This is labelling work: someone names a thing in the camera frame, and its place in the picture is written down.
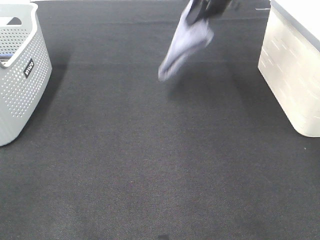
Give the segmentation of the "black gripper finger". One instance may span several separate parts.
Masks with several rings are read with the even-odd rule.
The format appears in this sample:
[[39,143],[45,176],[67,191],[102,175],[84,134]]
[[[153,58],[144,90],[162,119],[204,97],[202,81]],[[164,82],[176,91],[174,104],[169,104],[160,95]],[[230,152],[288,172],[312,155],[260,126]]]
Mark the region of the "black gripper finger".
[[193,0],[190,10],[186,16],[186,22],[188,25],[193,25],[203,18],[203,1]]

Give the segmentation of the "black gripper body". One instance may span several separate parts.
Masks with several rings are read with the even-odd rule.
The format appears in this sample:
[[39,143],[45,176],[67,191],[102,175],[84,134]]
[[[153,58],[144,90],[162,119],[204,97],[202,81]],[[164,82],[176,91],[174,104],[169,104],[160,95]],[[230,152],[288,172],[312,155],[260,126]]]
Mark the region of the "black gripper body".
[[199,16],[200,18],[220,16],[225,12],[231,2],[231,0],[204,0]]

